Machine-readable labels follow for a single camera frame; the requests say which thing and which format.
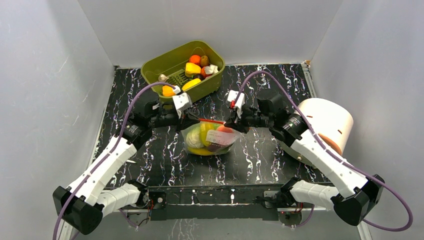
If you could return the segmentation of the small orange fruit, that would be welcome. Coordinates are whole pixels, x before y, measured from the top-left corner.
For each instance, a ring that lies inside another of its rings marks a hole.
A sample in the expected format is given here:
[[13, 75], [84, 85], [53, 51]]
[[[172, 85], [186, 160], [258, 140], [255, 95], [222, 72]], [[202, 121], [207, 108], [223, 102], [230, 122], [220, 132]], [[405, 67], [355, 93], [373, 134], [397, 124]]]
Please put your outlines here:
[[232, 128], [225, 127], [224, 125], [220, 125], [216, 130], [223, 133], [234, 133]]

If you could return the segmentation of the yellow green starfruit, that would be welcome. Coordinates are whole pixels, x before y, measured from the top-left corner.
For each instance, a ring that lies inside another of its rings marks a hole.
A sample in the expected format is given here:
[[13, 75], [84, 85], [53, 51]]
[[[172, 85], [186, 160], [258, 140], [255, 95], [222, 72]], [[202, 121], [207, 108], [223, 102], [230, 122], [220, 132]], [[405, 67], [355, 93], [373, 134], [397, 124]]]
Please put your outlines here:
[[215, 130], [215, 124], [211, 122], [202, 122], [200, 124], [200, 140], [205, 147], [208, 147], [211, 143], [207, 141], [207, 134], [209, 130]]

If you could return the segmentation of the clear zip top bag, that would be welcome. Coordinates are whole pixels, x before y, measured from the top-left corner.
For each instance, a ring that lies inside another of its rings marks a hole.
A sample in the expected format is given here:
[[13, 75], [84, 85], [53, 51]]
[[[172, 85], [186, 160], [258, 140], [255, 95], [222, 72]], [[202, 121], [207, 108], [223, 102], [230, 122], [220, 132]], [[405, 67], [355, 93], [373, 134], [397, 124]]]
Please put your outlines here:
[[[216, 144], [220, 144], [220, 145], [231, 145], [232, 144], [232, 146], [233, 146], [233, 144], [236, 141], [238, 141], [240, 139], [241, 135], [242, 135], [239, 131], [234, 130], [234, 129], [233, 129], [234, 133], [226, 133], [226, 132], [217, 131], [217, 128], [221, 125], [224, 125], [224, 122], [201, 118], [199, 123], [196, 123], [196, 124], [194, 124], [194, 125], [192, 125], [192, 126], [181, 131], [181, 134], [182, 134], [183, 140], [184, 140], [184, 148], [185, 148], [187, 153], [188, 153], [188, 151], [187, 151], [188, 145], [186, 143], [187, 134], [192, 129], [200, 128], [200, 125], [201, 125], [202, 122], [208, 122], [208, 123], [214, 124], [215, 130], [209, 130], [208, 133], [207, 133], [207, 137], [206, 137], [206, 140], [209, 141], [210, 143], [216, 143]], [[215, 153], [215, 155], [213, 155], [213, 156], [224, 155], [228, 152], [225, 152], [225, 153], [224, 152], [218, 152], [218, 153]]]

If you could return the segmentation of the dark purple fruit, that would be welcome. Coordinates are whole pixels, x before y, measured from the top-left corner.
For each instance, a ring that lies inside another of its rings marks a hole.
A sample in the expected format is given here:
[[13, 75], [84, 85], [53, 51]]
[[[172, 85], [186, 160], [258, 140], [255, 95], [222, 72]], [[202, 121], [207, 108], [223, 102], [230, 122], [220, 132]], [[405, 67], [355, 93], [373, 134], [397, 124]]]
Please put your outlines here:
[[211, 153], [226, 153], [231, 148], [232, 144], [222, 145], [218, 143], [211, 143], [206, 149]]

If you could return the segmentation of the yellow banana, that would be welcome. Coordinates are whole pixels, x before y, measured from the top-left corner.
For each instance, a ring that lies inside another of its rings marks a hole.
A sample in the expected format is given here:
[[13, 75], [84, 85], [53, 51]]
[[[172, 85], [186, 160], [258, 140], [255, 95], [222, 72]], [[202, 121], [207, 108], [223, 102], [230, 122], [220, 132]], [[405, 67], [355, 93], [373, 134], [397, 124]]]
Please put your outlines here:
[[193, 147], [187, 147], [187, 152], [189, 154], [198, 155], [198, 156], [213, 156], [215, 155], [215, 152], [208, 151], [207, 148], [193, 148]]

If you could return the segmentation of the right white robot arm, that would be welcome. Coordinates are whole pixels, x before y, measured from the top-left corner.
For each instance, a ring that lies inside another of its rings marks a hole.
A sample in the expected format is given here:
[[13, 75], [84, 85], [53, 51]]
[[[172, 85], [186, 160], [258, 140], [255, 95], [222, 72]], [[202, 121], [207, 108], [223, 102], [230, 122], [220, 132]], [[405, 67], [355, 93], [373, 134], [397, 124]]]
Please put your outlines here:
[[353, 127], [352, 115], [340, 105], [322, 98], [309, 98], [296, 105], [293, 113], [284, 108], [277, 92], [258, 98], [258, 108], [245, 105], [242, 93], [230, 91], [231, 109], [225, 126], [241, 133], [250, 128], [267, 128], [294, 159], [318, 169], [330, 186], [292, 178], [280, 190], [263, 196], [271, 208], [295, 207], [309, 203], [334, 211], [345, 223], [357, 226], [379, 202], [383, 179], [366, 176], [343, 158], [343, 150]]

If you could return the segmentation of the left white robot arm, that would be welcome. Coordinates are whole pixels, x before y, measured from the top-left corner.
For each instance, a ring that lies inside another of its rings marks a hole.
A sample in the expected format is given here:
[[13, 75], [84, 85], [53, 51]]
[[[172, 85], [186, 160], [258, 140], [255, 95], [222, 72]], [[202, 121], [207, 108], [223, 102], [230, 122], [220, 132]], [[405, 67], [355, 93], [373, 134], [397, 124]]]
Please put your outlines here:
[[98, 158], [68, 187], [59, 186], [53, 192], [58, 218], [74, 227], [83, 235], [92, 233], [102, 219], [126, 206], [146, 208], [150, 198], [148, 187], [130, 180], [114, 190], [103, 189], [120, 167], [152, 137], [153, 129], [176, 126], [177, 130], [188, 128], [191, 120], [185, 100], [159, 103], [151, 101], [142, 107], [131, 106], [124, 122]]

